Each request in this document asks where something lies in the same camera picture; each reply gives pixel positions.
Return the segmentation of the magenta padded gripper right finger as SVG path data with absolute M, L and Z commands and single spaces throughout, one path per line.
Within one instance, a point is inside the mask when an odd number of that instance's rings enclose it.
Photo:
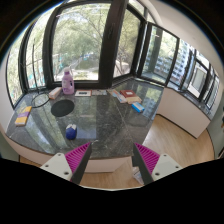
M 139 168 L 144 185 L 182 169 L 168 154 L 158 154 L 138 143 L 133 144 L 132 164 Z

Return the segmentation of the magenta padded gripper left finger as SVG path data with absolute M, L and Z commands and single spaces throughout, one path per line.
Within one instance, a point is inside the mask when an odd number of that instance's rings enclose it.
M 91 153 L 92 146 L 88 142 L 66 154 L 55 154 L 41 169 L 79 185 Z

